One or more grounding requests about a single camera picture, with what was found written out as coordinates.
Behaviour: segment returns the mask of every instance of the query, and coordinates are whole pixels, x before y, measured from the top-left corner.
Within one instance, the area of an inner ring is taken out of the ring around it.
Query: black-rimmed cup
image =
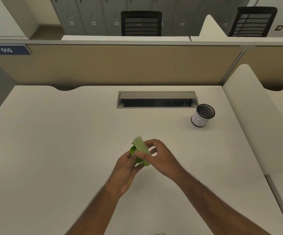
[[[215,116],[215,110],[207,104],[197,106],[196,112],[193,114],[191,122],[194,126],[204,127],[209,119]]]

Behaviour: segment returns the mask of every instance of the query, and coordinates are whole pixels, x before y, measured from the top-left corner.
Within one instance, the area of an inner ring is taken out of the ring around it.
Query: office chair
[[[122,11],[122,36],[161,36],[160,11]]]
[[[276,7],[238,7],[229,37],[266,37],[276,14]]]

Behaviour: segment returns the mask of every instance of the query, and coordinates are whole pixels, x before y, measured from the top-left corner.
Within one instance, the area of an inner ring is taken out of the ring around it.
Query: person's right hand
[[[171,151],[164,145],[163,142],[157,139],[151,139],[145,141],[148,148],[155,146],[150,153],[157,153],[156,156],[151,156],[143,152],[135,151],[135,155],[146,162],[150,163],[157,169],[161,174],[167,176],[172,181],[176,181],[183,172],[184,168],[179,164],[176,158],[173,156]]]

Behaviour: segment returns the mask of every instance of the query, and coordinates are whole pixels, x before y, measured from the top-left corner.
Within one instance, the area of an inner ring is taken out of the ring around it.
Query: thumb
[[[135,151],[134,154],[135,154],[137,157],[139,157],[139,158],[145,160],[146,162],[150,163],[151,165],[153,165],[154,163],[156,163],[156,162],[155,162],[155,157],[153,157],[153,156],[151,156],[151,155],[149,155],[149,154],[147,154],[147,153]]]

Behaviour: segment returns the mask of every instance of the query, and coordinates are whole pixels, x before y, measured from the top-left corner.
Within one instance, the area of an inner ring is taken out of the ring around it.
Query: person's left hand
[[[120,156],[105,184],[105,188],[115,193],[119,198],[124,195],[131,186],[135,175],[145,166],[144,163],[135,165],[136,156],[134,154],[131,156],[130,151]]]

